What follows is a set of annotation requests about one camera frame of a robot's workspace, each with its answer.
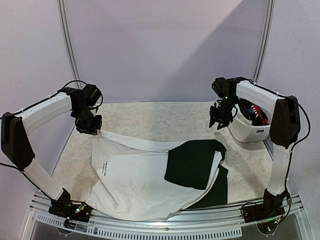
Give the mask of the white and green t-shirt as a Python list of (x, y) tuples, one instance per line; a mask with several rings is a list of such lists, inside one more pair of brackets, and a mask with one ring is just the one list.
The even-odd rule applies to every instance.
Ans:
[(165, 218), (203, 201), (226, 152), (216, 139), (159, 142), (101, 131), (92, 139), (98, 180), (87, 203), (120, 220)]

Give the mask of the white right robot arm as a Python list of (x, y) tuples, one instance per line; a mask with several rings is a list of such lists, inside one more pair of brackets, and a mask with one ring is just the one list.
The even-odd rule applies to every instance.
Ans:
[(211, 85), (221, 99), (210, 107), (209, 126), (228, 127), (234, 118), (232, 110), (244, 99), (262, 107), (271, 114), (268, 135), (273, 145), (271, 176), (264, 196), (286, 195), (292, 150), (301, 130), (299, 103), (294, 96), (284, 96), (244, 77), (225, 79), (218, 77)]

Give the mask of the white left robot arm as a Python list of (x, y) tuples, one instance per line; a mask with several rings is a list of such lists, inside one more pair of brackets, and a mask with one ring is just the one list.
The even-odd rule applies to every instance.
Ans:
[(36, 159), (29, 135), (50, 120), (70, 113), (76, 130), (81, 134), (96, 135), (102, 127), (102, 116), (97, 114), (103, 95), (96, 85), (83, 89), (64, 87), (18, 112), (6, 112), (1, 119), (0, 145), (4, 155), (12, 162), (11, 168), (19, 170), (32, 184), (55, 202), (55, 209), (63, 216), (74, 213), (74, 205), (61, 198), (64, 190)]

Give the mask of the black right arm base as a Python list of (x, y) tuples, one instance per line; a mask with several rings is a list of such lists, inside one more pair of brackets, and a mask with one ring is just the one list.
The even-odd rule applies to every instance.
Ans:
[(291, 211), (292, 198), (286, 188), (282, 193), (273, 195), (267, 189), (263, 193), (263, 202), (261, 204), (252, 201), (246, 202), (240, 209), (240, 213), (244, 218), (245, 223), (257, 222), (260, 220), (273, 220), (280, 216), (275, 221), (275, 225), (283, 222)]

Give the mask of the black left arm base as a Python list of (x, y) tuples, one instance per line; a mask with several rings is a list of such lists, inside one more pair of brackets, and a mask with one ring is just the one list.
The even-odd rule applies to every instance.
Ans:
[(65, 219), (88, 223), (93, 208), (84, 201), (72, 200), (70, 193), (64, 188), (62, 190), (57, 200), (50, 198), (48, 212)]

